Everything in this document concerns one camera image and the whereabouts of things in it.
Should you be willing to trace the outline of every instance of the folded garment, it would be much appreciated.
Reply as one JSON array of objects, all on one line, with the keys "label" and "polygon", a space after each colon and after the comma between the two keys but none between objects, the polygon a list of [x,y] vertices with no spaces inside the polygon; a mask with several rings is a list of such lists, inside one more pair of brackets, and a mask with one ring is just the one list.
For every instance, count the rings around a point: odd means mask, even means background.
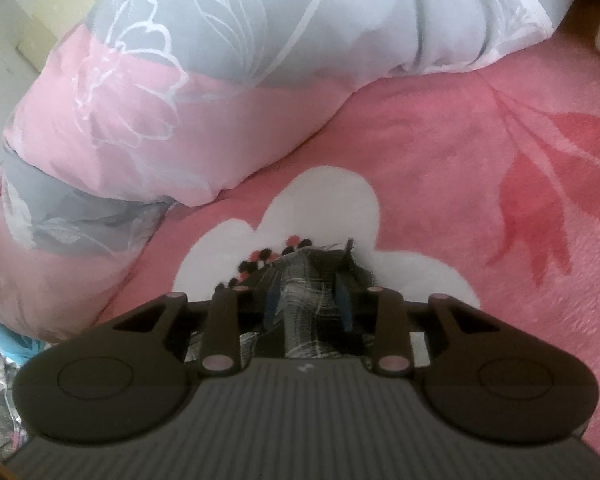
[{"label": "folded garment", "polygon": [[211,202],[378,78],[485,67],[555,25],[538,0],[99,1],[5,130],[0,323],[81,332],[174,202]]}]

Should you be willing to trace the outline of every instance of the pink fabric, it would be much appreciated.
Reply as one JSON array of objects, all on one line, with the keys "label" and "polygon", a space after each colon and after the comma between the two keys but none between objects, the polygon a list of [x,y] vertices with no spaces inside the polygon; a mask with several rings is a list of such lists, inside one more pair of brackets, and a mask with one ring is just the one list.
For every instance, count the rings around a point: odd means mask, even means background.
[{"label": "pink fabric", "polygon": [[[285,160],[211,205],[172,210],[100,320],[187,283],[197,246],[198,269],[212,266],[231,250],[226,239],[209,250],[221,224],[309,235],[293,207],[310,196],[294,201],[290,184],[319,166],[373,190],[376,251],[454,269],[482,309],[577,355],[600,382],[600,58],[560,34],[477,73],[369,85]],[[274,202],[286,213],[272,219]],[[600,452],[600,404],[586,440]]]},{"label": "pink fabric", "polygon": [[356,89],[345,77],[240,88],[159,59],[110,48],[81,25],[50,54],[7,142],[95,196],[197,206],[291,152]]}]

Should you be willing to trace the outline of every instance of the plaid cloth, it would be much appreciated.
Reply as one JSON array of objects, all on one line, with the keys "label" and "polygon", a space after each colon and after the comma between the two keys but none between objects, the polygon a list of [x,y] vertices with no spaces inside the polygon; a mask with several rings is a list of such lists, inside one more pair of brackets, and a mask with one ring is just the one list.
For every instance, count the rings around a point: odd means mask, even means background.
[{"label": "plaid cloth", "polygon": [[[242,365],[256,357],[313,359],[365,356],[373,336],[345,333],[333,302],[334,275],[345,266],[363,286],[372,276],[352,257],[352,242],[344,250],[307,247],[282,256],[273,267],[281,273],[281,294],[273,329],[243,334]],[[198,357],[202,334],[191,342],[187,360]]]}]

